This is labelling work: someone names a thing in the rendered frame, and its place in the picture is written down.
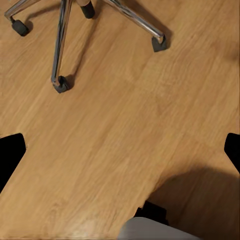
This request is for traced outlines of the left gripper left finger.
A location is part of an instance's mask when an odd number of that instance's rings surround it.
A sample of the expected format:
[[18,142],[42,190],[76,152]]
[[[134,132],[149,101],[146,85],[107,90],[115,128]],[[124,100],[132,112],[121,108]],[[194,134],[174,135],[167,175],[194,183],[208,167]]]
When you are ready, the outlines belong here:
[[25,141],[21,133],[0,138],[0,192],[7,184],[25,152]]

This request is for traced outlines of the swivel chair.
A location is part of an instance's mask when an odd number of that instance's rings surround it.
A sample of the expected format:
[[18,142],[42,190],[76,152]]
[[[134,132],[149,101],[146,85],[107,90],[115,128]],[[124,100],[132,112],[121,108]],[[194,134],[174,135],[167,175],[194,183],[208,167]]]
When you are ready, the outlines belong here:
[[[19,13],[20,11],[27,9],[32,5],[35,5],[36,3],[37,0],[19,0],[4,13],[4,16],[12,23],[12,28],[14,31],[16,31],[21,37],[23,36],[23,32],[28,31],[29,29],[20,20],[14,20],[13,16],[15,16],[15,14]],[[72,3],[73,0],[62,0],[60,10],[53,67],[51,73],[51,84],[59,94],[62,94],[71,88],[68,81],[64,77],[59,77],[59,72],[64,53],[65,38],[68,30]],[[87,20],[94,19],[96,13],[92,4],[92,0],[77,0],[77,3],[82,8],[82,12]],[[117,10],[133,23],[137,24],[140,28],[152,35],[152,47],[155,53],[160,53],[167,50],[167,39],[164,34],[155,26],[129,9],[125,4],[122,3],[122,0],[106,0],[106,4],[110,5],[110,7]]]

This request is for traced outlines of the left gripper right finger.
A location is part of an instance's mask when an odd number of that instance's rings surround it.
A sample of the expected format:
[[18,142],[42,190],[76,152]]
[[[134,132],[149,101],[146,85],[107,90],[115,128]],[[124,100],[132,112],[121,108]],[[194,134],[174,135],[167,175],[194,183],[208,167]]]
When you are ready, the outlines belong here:
[[231,162],[234,164],[240,173],[240,135],[228,133],[225,141],[224,151],[228,155]]

